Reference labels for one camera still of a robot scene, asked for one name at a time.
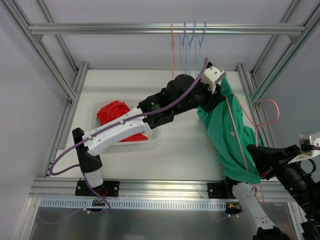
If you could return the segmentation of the grey tank top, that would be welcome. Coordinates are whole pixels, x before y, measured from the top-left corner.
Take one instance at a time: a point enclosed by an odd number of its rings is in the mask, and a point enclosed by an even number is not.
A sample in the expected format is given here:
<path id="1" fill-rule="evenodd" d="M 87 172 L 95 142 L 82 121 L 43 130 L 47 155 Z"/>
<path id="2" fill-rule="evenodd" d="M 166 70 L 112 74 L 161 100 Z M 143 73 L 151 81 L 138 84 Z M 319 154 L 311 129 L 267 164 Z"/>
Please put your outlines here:
<path id="1" fill-rule="evenodd" d="M 100 123 L 100 121 L 99 121 L 98 118 L 96 118 L 96 120 L 95 120 L 95 125 L 96 125 L 97 127 L 101 126 L 101 123 Z"/>

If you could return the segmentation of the light blue hanger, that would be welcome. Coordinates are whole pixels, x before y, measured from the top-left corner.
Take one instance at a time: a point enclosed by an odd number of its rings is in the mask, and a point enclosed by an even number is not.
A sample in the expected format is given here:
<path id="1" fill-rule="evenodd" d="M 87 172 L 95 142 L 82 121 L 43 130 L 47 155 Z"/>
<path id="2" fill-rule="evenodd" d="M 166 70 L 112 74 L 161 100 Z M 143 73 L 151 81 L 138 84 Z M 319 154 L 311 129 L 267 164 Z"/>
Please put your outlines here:
<path id="1" fill-rule="evenodd" d="M 195 74 L 198 76 L 200 72 L 200 60 L 201 60 L 201 51 L 203 46 L 203 41 L 207 32 L 207 22 L 204 23 L 204 29 L 201 35 L 196 35 L 195 43 Z"/>
<path id="2" fill-rule="evenodd" d="M 180 65 L 181 65 L 182 74 L 185 73 L 184 51 L 185 51 L 186 32 L 187 32 L 187 24 L 186 24 L 186 22 L 184 22 L 183 23 L 183 34 L 178 35 L 179 58 L 180 58 Z"/>
<path id="3" fill-rule="evenodd" d="M 197 27 L 196 22 L 194 22 L 192 35 L 190 37 L 187 37 L 187 40 L 188 40 L 188 73 L 189 73 L 189 75 L 191 74 L 191 47 L 192 47 L 193 39 L 195 37 L 196 27 Z"/>

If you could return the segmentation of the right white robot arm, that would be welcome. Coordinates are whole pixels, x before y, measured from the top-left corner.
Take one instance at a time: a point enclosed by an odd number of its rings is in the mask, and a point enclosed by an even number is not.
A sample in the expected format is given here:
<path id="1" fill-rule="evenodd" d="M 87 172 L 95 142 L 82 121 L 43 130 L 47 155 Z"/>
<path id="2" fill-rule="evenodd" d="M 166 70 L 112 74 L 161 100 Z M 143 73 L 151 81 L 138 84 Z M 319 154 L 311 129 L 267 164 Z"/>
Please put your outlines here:
<path id="1" fill-rule="evenodd" d="M 294 162 L 302 154 L 297 145 L 285 148 L 271 148 L 249 144 L 246 149 L 251 155 L 258 175 L 263 180 L 277 178 L 284 189 L 304 211 L 306 221 L 302 227 L 305 240 L 320 238 L 320 183 L 315 182 L 311 173 L 307 173 L 301 164 Z M 261 207 L 266 199 L 258 197 L 257 188 L 246 182 L 227 180 L 223 193 L 228 198 L 236 198 L 240 208 L 247 214 L 250 227 L 255 232 L 254 240 L 288 240 L 289 236 L 282 232 L 268 217 Z"/>

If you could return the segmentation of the red tank top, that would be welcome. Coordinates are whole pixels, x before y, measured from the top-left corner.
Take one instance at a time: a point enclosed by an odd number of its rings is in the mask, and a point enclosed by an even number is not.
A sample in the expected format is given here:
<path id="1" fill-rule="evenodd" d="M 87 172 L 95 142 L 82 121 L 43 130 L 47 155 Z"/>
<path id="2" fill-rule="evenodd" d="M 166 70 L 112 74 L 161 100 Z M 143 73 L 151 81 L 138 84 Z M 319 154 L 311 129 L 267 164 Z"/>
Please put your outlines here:
<path id="1" fill-rule="evenodd" d="M 101 126 L 127 114 L 130 110 L 131 109 L 127 106 L 125 102 L 115 100 L 102 107 L 97 112 L 96 118 L 99 122 L 99 125 Z M 121 142 L 140 142 L 147 140 L 148 137 L 144 133 L 137 133 L 121 140 Z"/>

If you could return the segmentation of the pink hanger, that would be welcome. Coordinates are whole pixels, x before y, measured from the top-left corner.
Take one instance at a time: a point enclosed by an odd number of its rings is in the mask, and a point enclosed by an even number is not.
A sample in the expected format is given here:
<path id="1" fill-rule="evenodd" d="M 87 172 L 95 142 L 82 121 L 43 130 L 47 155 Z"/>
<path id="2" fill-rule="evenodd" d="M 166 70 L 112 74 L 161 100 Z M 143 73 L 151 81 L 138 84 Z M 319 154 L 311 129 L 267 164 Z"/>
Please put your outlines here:
<path id="1" fill-rule="evenodd" d="M 175 78 L 175 36 L 174 36 L 174 24 L 170 24 L 170 36 L 171 36 L 171 77 Z"/>
<path id="2" fill-rule="evenodd" d="M 276 118 L 274 120 L 263 122 L 261 124 L 255 124 L 252 121 L 252 119 L 250 118 L 250 116 L 247 114 L 247 112 L 245 111 L 245 109 L 244 109 L 243 105 L 241 104 L 239 98 L 234 93 L 232 94 L 232 98 L 234 100 L 236 100 L 237 104 L 241 107 L 241 109 L 242 109 L 242 114 L 241 115 L 245 114 L 246 118 L 249 120 L 249 122 L 254 127 L 254 130 L 253 130 L 253 129 L 245 126 L 244 123 L 243 123 L 243 120 L 241 120 L 240 122 L 242 123 L 242 125 L 244 127 L 244 130 L 245 130 L 245 132 L 248 132 L 248 135 L 250 136 L 250 138 L 246 139 L 246 138 L 243 138 L 242 134 L 238 134 L 237 124 L 239 123 L 239 121 L 235 121 L 234 120 L 234 115 L 233 115 L 233 112 L 232 112 L 231 107 L 230 107 L 229 99 L 228 99 L 228 97 L 226 97 L 225 98 L 226 104 L 227 104 L 227 107 L 228 107 L 228 111 L 229 111 L 229 114 L 230 114 L 232 125 L 234 127 L 235 136 L 236 136 L 236 139 L 237 139 L 238 144 L 239 144 L 239 148 L 240 148 L 240 152 L 241 152 L 241 155 L 242 155 L 242 158 L 243 158 L 245 169 L 248 172 L 248 174 L 252 174 L 252 175 L 255 174 L 255 178 L 257 179 L 258 178 L 258 171 L 257 171 L 257 169 L 255 167 L 255 164 L 253 163 L 252 157 L 248 158 L 249 155 L 245 153 L 245 151 L 247 151 L 247 150 L 245 150 L 245 148 L 246 148 L 246 146 L 248 144 L 253 144 L 253 143 L 254 143 L 254 145 L 256 147 L 259 146 L 258 129 L 263 127 L 263 126 L 266 126 L 268 124 L 276 122 L 280 117 L 280 109 L 279 109 L 279 107 L 278 107 L 278 105 L 277 105 L 277 103 L 275 101 L 273 101 L 271 99 L 262 100 L 262 102 L 270 102 L 275 106 Z"/>

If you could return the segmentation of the green tank top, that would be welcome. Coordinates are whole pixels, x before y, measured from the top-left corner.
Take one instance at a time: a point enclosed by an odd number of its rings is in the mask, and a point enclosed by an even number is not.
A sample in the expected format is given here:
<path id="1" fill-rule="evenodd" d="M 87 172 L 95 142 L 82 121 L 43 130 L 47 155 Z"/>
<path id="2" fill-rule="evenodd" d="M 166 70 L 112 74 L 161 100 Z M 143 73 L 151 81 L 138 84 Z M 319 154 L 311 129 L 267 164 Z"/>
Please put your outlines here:
<path id="1" fill-rule="evenodd" d="M 239 121 L 236 125 L 238 134 L 242 134 L 243 138 L 250 139 L 249 133 L 245 132 L 240 122 L 243 120 L 244 123 L 244 114 L 242 115 L 243 112 L 237 100 L 233 99 L 233 90 L 228 80 L 224 78 L 220 85 L 222 88 L 221 93 L 225 96 L 225 100 L 209 113 L 199 107 L 197 109 L 199 121 L 204 124 L 206 133 L 218 152 L 219 160 L 224 167 L 224 174 L 238 182 L 259 184 L 261 182 L 259 174 L 258 178 L 255 178 L 255 174 L 249 174 L 246 170 L 226 97 L 228 97 L 234 120 Z"/>

